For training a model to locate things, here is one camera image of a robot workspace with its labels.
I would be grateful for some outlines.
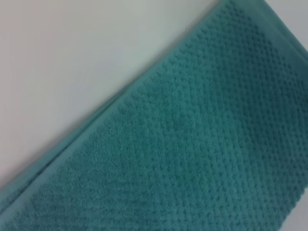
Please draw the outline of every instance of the teal towel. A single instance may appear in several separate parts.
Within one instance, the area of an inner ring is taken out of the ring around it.
[[[278,230],[308,185],[307,75],[263,0],[220,1],[0,192],[0,230]]]

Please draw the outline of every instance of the white background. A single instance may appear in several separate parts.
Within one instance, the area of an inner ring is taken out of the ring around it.
[[[0,186],[146,69],[216,0],[0,0]],[[308,1],[268,0],[308,47]],[[308,193],[282,230],[308,229]]]

